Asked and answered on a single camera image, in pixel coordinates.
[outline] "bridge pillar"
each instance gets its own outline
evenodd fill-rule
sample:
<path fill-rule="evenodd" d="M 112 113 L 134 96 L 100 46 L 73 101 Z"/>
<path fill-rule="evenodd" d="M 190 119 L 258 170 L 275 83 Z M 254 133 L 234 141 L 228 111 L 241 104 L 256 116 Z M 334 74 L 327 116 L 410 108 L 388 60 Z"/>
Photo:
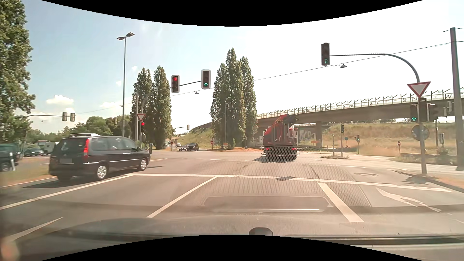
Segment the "bridge pillar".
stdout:
<path fill-rule="evenodd" d="M 318 143 L 319 149 L 322 147 L 322 122 L 316 122 L 316 140 L 320 140 L 321 142 Z"/>

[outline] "windshield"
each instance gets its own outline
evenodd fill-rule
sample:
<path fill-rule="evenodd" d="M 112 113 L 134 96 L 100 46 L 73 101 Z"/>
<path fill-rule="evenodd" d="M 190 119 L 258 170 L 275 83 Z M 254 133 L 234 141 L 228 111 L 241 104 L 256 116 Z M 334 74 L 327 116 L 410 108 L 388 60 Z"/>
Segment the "windshield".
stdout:
<path fill-rule="evenodd" d="M 0 1 L 5 233 L 464 235 L 463 2 L 206 26 Z"/>

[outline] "bridge railing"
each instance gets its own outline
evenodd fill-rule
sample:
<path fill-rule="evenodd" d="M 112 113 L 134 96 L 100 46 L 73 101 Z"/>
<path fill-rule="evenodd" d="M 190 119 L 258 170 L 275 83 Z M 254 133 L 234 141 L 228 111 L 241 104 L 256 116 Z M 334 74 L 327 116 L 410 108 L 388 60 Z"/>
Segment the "bridge railing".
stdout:
<path fill-rule="evenodd" d="M 464 94 L 463 91 L 464 87 L 461 88 L 461 97 Z M 427 101 L 434 101 L 434 100 L 447 100 L 453 99 L 453 91 L 452 89 L 448 90 L 437 90 L 437 91 L 426 91 L 422 95 L 423 98 L 427 98 Z M 278 117 L 282 114 L 301 114 L 301 113 L 311 113 L 317 111 L 333 111 L 333 110 L 343 110 L 343 109 L 351 109 L 351 108 L 361 108 L 361 107 L 369 107 L 369 106 L 380 106 L 380 105 L 388 105 L 388 104 L 401 104 L 401 103 L 412 103 L 417 102 L 417 96 L 413 93 L 409 94 L 399 94 L 399 95 L 390 95 L 378 98 L 368 98 L 362 100 L 351 100 L 345 102 L 337 102 L 337 103 L 330 103 L 330 104 L 320 104 L 320 105 L 312 105 L 288 110 L 280 110 L 280 111 L 273 111 L 267 113 L 259 113 L 257 115 L 258 119 L 264 118 L 272 118 Z"/>

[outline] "street lamp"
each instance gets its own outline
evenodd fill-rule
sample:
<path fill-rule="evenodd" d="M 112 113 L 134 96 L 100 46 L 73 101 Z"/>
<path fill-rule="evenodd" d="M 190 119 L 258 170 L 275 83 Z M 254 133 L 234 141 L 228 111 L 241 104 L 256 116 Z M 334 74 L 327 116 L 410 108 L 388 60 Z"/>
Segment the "street lamp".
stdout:
<path fill-rule="evenodd" d="M 133 36 L 134 33 L 127 33 L 126 36 L 120 36 L 117 39 L 118 40 L 124 40 L 124 72 L 123 72 L 123 77 L 122 77 L 122 136 L 125 137 L 124 135 L 124 130 L 126 127 L 126 117 L 124 116 L 124 96 L 126 95 L 126 38 Z"/>

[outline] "yield sign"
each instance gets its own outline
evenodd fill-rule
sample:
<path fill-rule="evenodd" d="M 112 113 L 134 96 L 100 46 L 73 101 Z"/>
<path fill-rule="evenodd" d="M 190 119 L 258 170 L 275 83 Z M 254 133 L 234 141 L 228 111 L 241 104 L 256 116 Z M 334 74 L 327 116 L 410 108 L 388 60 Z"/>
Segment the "yield sign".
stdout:
<path fill-rule="evenodd" d="M 417 95 L 418 98 L 424 94 L 425 90 L 429 86 L 430 82 L 408 84 L 409 88 Z"/>
<path fill-rule="evenodd" d="M 137 113 L 137 117 L 139 118 L 140 121 L 142 121 L 145 118 L 146 113 Z"/>

